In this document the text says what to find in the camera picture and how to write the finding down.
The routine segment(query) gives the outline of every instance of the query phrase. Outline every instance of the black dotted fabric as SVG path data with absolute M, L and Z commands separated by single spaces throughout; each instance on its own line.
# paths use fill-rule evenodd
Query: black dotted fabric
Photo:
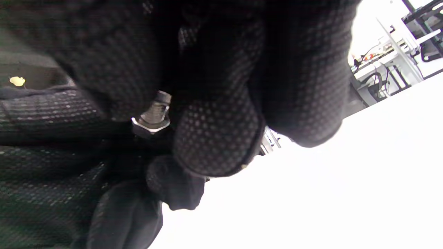
M 155 238 L 161 213 L 147 236 L 128 220 L 151 211 L 130 207 L 155 196 L 194 209 L 207 176 L 257 154 L 266 125 L 304 147 L 327 141 L 342 121 L 358 3 L 0 0 L 0 26 L 75 82 L 0 89 L 0 249 L 146 249 L 135 245 Z M 172 95 L 171 142 L 131 134 L 157 90 Z M 128 180 L 144 187 L 113 199 Z

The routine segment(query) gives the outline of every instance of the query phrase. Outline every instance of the desk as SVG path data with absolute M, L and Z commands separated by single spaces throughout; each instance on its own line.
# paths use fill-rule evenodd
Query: desk
M 284 146 L 212 179 L 196 210 L 165 206 L 149 249 L 443 248 L 442 82 L 346 118 L 324 145 Z

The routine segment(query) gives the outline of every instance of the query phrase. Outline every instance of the metal rod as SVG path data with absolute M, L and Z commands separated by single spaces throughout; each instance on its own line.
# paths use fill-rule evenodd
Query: metal rod
M 416 9 L 414 8 L 414 6 L 411 4 L 411 2 L 409 2 L 409 0 L 401 0 L 403 2 L 403 4 L 406 6 L 406 8 L 408 8 L 409 12 L 411 14 L 413 14 Z
M 400 72 L 400 70 L 398 70 L 398 67 L 394 65 L 393 68 L 398 73 L 398 76 L 400 77 L 401 81 L 403 81 L 404 85 L 405 86 L 408 86 L 408 85 L 410 86 L 411 84 L 406 82 L 406 79 L 403 77 L 403 74 Z

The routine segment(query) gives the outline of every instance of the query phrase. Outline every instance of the metal bolt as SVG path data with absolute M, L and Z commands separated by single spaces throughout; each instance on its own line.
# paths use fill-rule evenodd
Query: metal bolt
M 151 107 L 140 115 L 138 119 L 132 118 L 133 131 L 141 137 L 153 135 L 168 127 L 171 121 L 167 116 L 172 96 L 166 92 L 158 91 Z

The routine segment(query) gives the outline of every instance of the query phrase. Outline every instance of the yellow object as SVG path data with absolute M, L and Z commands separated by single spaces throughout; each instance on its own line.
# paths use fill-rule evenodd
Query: yellow object
M 14 84 L 15 86 L 23 86 L 25 84 L 25 79 L 23 77 L 12 77 L 9 79 L 9 82 L 11 82 L 12 84 Z

